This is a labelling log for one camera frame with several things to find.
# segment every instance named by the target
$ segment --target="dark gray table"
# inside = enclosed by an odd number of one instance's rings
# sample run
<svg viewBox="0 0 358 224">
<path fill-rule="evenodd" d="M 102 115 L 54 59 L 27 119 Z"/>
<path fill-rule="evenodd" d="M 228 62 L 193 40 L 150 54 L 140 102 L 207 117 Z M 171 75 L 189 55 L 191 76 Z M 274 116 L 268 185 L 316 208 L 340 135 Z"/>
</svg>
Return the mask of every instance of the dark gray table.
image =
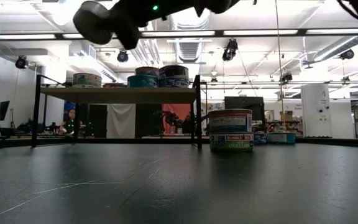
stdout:
<svg viewBox="0 0 358 224">
<path fill-rule="evenodd" d="M 358 223 L 358 148 L 0 149 L 0 223 Z"/>
</svg>

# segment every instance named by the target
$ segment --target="computer monitor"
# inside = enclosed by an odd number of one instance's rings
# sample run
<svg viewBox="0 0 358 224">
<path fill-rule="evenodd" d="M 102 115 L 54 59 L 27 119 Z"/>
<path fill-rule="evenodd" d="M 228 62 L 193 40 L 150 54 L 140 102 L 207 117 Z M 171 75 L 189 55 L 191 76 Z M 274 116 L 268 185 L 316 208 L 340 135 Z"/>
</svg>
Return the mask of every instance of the computer monitor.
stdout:
<svg viewBox="0 0 358 224">
<path fill-rule="evenodd" d="M 5 116 L 6 116 L 8 107 L 9 107 L 9 101 L 0 102 L 0 108 L 1 108 L 0 121 L 5 120 Z"/>
<path fill-rule="evenodd" d="M 252 110 L 252 120 L 265 122 L 265 104 L 263 97 L 226 96 L 224 109 Z"/>
</svg>

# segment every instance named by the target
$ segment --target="shelf top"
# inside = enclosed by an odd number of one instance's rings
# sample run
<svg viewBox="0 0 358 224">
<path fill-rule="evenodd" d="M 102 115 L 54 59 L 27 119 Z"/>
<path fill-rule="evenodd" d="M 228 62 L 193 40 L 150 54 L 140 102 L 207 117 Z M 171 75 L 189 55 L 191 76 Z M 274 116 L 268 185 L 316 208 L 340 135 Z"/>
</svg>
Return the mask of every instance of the shelf top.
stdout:
<svg viewBox="0 0 358 224">
<path fill-rule="evenodd" d="M 195 88 L 41 88 L 41 93 L 72 103 L 190 104 Z"/>
</svg>

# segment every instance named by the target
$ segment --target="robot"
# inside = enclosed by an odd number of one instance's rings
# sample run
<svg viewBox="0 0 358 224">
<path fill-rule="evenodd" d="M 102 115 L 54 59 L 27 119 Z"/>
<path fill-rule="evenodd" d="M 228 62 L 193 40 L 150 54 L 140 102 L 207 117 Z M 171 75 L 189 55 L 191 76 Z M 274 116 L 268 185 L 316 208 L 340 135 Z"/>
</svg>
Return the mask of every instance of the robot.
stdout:
<svg viewBox="0 0 358 224">
<path fill-rule="evenodd" d="M 240 0 L 120 0 L 111 9 L 98 2 L 85 1 L 73 18 L 78 32 L 95 44 L 107 44 L 112 33 L 117 35 L 125 49 L 136 48 L 140 38 L 139 27 L 148 21 L 194 7 L 198 16 L 207 8 L 219 14 Z"/>
</svg>

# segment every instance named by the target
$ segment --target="cardboard box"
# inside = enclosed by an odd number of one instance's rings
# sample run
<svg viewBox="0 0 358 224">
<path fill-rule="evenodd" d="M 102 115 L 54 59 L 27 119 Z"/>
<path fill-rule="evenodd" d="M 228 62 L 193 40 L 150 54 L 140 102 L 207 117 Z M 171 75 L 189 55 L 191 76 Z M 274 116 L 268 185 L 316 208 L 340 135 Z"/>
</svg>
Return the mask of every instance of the cardboard box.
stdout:
<svg viewBox="0 0 358 224">
<path fill-rule="evenodd" d="M 293 121 L 292 120 L 292 111 L 285 111 L 284 117 L 285 117 L 285 121 Z M 284 117 L 283 117 L 283 112 L 280 111 L 280 116 L 281 116 L 281 120 L 284 121 Z"/>
</svg>

